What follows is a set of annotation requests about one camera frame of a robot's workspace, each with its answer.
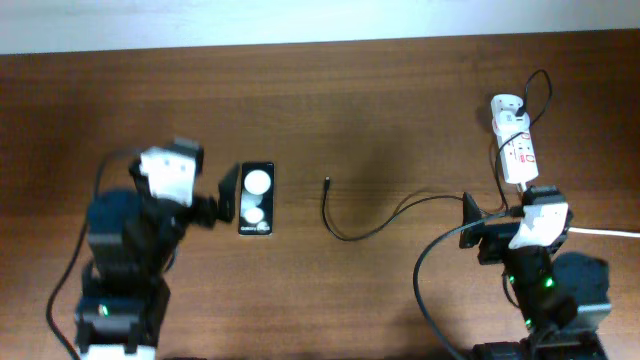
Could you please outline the black smartphone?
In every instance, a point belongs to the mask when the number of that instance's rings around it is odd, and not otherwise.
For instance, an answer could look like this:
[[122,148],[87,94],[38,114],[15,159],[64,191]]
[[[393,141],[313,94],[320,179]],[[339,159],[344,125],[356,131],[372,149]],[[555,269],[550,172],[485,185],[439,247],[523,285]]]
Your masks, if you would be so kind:
[[243,163],[240,185],[238,233],[270,236],[274,227],[275,164]]

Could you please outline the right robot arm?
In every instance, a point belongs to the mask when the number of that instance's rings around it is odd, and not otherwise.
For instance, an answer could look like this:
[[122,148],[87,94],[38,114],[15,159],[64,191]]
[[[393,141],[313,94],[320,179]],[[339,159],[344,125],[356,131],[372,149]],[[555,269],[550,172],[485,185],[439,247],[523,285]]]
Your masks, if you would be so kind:
[[473,359],[604,359],[599,324],[611,312],[609,265],[578,252],[560,254],[573,214],[554,186],[531,187],[507,211],[511,222],[490,225],[469,194],[463,196],[460,248],[478,247],[482,265],[501,264],[528,336],[518,342],[475,345]]

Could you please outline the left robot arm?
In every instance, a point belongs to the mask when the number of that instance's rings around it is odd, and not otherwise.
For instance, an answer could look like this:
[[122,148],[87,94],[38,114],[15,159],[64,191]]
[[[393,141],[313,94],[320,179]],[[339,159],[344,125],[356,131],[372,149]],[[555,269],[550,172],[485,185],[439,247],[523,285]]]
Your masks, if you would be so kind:
[[176,139],[132,151],[131,189],[98,189],[86,216],[92,257],[74,314],[81,359],[152,359],[171,291],[164,279],[192,225],[212,229],[234,219],[240,166],[217,197],[196,193],[203,147]]

